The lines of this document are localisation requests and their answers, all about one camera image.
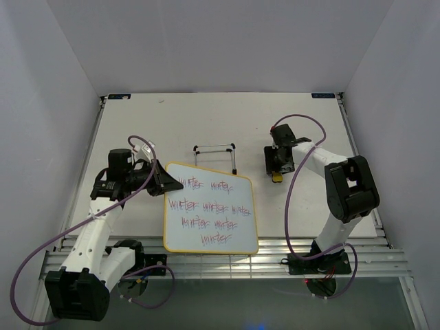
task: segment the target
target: word winter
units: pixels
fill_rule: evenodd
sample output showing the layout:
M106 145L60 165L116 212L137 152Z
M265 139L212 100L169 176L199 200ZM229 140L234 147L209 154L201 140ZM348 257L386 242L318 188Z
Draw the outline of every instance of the word winter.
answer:
M203 203L203 211L205 212L211 212L218 215L223 214L227 210L229 210L229 207L224 206L223 204L218 204L216 201L214 203Z
M232 234L229 235L220 235L219 232L217 232L216 235L200 235L201 242L203 246L205 245L213 245L213 244L226 244L229 239L232 237Z
M196 228L196 229L206 229L209 227L210 222L205 219L200 219L198 215L194 219L188 219L185 217L181 218L182 228Z
M204 183L199 181L196 177L190 177L189 179L179 177L179 181L184 185L184 188L191 188L193 190L200 189L204 186Z
M238 224L232 221L229 221L226 218L226 221L215 221L214 222L215 229L219 230L234 230L237 228Z
M243 206L232 206L232 214L243 215L244 217L250 216L252 213Z
M234 188L229 184L227 184L226 182L220 181L220 182L211 182L211 190L226 191L229 195L229 192L234 190Z
M181 211L193 211L199 207L199 203L196 201L189 201L186 198L183 201L174 201L168 198L168 204L171 210L181 210Z

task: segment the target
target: metal frame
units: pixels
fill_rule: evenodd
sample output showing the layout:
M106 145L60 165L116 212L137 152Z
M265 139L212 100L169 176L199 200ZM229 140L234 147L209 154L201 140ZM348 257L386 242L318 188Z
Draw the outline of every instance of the metal frame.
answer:
M343 103L343 93L337 93L336 98L339 104L342 119L346 128L347 135L351 144L351 148L355 154L358 149L355 145L353 134L349 126L346 110ZM105 107L107 97L102 98L100 110L96 123L93 128L87 155L82 166L80 178L75 188L74 197L71 201L71 208L63 228L68 228L74 207L78 201L78 191L83 182L85 171L94 145L94 140L98 132L102 112ZM401 288L404 293L408 309L411 314L415 328L427 329L424 313L421 309L417 292L413 285L411 271L404 256L403 250L390 248L382 228L382 222L376 211L374 211L374 219L376 222L376 238L367 239L349 239L359 255L358 277L398 277ZM112 246L118 237L112 237L108 246ZM74 244L73 238L65 238L60 241L57 252L48 252L45 256L36 302L32 312L34 320L43 321L49 309L49 301L45 294L43 279L49 270L57 270L61 263L65 260L70 249ZM162 238L142 238L140 239L145 251L148 253L166 253L168 255L168 265L173 269L177 278L180 279L208 279L208 278L304 278L304 275L291 276L287 272L285 265L280 265L279 261L288 253L287 244L284 239L260 239L260 250L258 254L237 256L237 255L215 255L215 254L173 254L164 249ZM312 239L292 239L291 243L296 252L308 252ZM353 255L348 251L349 259L353 262ZM350 277L350 275L338 275L338 277Z

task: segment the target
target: robotic arm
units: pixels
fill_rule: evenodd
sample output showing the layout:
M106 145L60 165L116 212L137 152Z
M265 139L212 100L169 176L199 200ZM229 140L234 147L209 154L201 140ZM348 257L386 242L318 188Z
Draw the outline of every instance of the robotic arm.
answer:
M289 125L273 127L272 146L266 146L266 172L273 182L282 182L282 174L295 171L294 164L301 163L315 144L302 137L296 139ZM317 148L305 162L305 166L325 179L327 205L330 214L319 236L313 240L310 253L313 256L332 246L345 243L354 227L379 206L380 198L368 162L362 156L345 157ZM347 254L343 248L310 261L301 261L289 255L291 274L310 274L316 270L336 267L336 274L351 272Z
M118 206L94 217L92 222L82 227L60 269L48 272L45 287L55 317L102 320L109 307L113 287L127 271L134 272L144 267L140 242L119 241L111 249L106 249L106 244L115 222L122 214L124 204L120 202L141 188L151 172L151 153L146 144L134 146L133 151L115 149L109 152L109 167L98 174L93 185L88 217L94 217L110 206ZM183 185L174 180L157 161L153 177L145 189L150 195L158 196L166 191L183 189ZM102 260L104 251L109 256Z

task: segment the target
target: gray floor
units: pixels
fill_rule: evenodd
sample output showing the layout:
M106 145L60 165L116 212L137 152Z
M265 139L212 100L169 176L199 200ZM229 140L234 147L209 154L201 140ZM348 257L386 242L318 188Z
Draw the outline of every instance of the gray floor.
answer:
M338 280L341 288L346 281ZM166 295L170 282L151 281L144 301ZM303 280L180 280L165 306L145 310L112 292L102 322L62 320L46 329L414 329L398 278L359 278L340 298L323 301L278 294L308 293Z

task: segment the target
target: whiteboard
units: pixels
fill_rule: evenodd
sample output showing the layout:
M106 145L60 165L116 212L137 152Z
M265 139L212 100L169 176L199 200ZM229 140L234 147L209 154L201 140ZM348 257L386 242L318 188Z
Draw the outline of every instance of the whiteboard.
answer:
M137 134L155 143L162 164L194 164L194 145L234 142L238 174L248 177L254 188L258 235L284 237L284 206L293 173L286 175L283 183L273 184L266 175L263 148L272 145L270 127L289 113L319 120L327 130L322 147L338 155L353 155L338 101L312 98L310 93L134 93L127 100L107 100L70 225L87 216L95 177L107 167L109 151L129 147L127 137ZM320 129L313 122L292 118L286 123L298 137L313 141L321 138ZM229 153L201 154L197 163L231 171ZM291 236L317 237L328 217L324 179L302 169L289 208ZM164 197L152 197L146 191L139 193L125 204L111 234L163 237ZM376 236L371 215L351 233L351 237Z
M164 198L164 247L170 252L253 254L259 249L252 182L247 177L171 162L184 189Z

